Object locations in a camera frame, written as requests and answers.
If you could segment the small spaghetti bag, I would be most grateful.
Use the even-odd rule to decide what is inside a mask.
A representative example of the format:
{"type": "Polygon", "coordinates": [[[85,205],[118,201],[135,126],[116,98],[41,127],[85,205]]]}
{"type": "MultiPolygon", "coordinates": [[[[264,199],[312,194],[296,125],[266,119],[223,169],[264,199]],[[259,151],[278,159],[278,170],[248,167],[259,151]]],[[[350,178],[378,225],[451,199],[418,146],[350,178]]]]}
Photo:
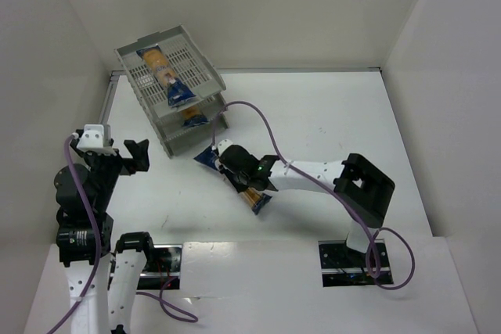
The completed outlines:
{"type": "Polygon", "coordinates": [[[136,54],[146,63],[159,84],[166,90],[170,107],[180,107],[196,98],[173,70],[160,46],[142,48],[137,50],[136,54]]]}

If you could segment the wide spaghetti bag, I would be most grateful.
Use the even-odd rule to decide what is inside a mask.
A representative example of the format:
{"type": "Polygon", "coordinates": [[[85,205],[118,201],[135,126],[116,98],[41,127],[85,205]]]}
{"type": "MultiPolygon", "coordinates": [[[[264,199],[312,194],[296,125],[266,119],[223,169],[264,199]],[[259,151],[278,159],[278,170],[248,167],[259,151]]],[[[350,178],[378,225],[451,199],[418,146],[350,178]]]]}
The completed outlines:
{"type": "Polygon", "coordinates": [[[193,157],[193,159],[197,163],[221,175],[224,181],[247,203],[254,215],[258,215],[261,209],[272,199],[272,197],[266,193],[259,192],[254,188],[239,183],[232,172],[222,166],[219,161],[218,151],[213,149],[210,145],[201,153],[193,157]]]}

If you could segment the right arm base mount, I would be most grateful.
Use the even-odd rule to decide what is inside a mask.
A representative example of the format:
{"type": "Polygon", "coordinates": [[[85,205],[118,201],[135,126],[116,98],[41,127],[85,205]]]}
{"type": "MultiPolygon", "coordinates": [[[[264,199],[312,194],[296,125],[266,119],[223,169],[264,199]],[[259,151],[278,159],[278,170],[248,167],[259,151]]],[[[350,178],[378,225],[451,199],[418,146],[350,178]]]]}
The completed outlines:
{"type": "Polygon", "coordinates": [[[377,280],[369,275],[366,255],[348,248],[342,241],[319,242],[319,259],[323,287],[374,286],[376,282],[393,284],[391,265],[383,241],[377,242],[380,274],[377,280]]]}

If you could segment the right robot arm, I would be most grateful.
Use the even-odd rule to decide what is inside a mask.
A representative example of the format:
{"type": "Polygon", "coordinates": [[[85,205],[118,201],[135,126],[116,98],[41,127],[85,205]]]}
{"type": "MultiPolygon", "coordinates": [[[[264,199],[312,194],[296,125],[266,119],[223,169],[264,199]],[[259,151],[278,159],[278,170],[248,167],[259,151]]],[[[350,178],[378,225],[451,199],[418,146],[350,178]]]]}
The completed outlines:
{"type": "Polygon", "coordinates": [[[245,188],[333,194],[352,218],[346,247],[359,253],[367,252],[369,237],[383,226],[395,190],[385,173],[357,153],[334,162],[283,162],[276,155],[258,159],[227,139],[215,152],[220,171],[245,188]]]}

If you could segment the long spaghetti bag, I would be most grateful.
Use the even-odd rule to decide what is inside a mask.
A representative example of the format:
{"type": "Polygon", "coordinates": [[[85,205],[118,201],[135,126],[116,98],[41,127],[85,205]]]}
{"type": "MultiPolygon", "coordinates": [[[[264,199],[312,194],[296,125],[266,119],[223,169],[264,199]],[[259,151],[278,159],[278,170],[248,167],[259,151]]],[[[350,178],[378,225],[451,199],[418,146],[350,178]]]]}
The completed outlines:
{"type": "Polygon", "coordinates": [[[207,117],[197,106],[191,106],[181,111],[183,117],[183,127],[199,127],[208,123],[207,117]]]}

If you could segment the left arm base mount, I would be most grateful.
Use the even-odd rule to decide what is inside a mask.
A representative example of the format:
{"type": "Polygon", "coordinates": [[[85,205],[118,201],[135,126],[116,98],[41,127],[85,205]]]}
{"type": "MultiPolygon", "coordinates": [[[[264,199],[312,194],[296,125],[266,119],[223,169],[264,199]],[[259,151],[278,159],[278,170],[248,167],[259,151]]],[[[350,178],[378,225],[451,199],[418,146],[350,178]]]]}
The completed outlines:
{"type": "Polygon", "coordinates": [[[167,290],[179,289],[182,245],[157,245],[148,252],[137,290],[159,291],[165,282],[168,284],[167,290]]]}

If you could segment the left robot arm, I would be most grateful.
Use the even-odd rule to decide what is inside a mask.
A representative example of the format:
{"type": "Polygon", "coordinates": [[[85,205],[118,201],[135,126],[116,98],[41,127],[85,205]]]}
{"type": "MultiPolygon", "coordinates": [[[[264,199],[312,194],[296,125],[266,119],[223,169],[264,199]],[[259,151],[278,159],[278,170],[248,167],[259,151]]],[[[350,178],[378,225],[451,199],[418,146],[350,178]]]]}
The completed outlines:
{"type": "Polygon", "coordinates": [[[148,232],[123,234],[111,243],[113,218],[106,212],[120,176],[147,172],[148,140],[124,141],[129,158],[77,150],[77,134],[63,151],[67,165],[54,178],[59,261],[67,278],[70,308],[50,330],[70,323],[72,333],[129,333],[132,308],[143,268],[153,254],[148,232]],[[84,158],[75,163],[71,152],[84,158]]]}

